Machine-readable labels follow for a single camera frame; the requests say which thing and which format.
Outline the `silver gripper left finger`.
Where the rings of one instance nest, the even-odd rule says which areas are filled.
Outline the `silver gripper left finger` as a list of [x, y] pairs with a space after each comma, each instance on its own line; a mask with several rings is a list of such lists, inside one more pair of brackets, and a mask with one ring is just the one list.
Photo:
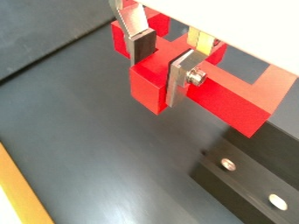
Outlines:
[[108, 0], [108, 3], [124, 32], [131, 65], [135, 65], [155, 52], [156, 31], [148, 25], [140, 3], [128, 6], [124, 6], [124, 0]]

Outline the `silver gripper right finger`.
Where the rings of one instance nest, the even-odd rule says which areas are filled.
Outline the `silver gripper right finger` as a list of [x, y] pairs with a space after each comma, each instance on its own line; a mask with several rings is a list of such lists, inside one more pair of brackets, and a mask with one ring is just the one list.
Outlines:
[[192, 46], [170, 65], [166, 104], [172, 108], [187, 95], [188, 86], [198, 87], [206, 80], [207, 73], [199, 64], [208, 58], [215, 38], [206, 32], [190, 27], [187, 44]]

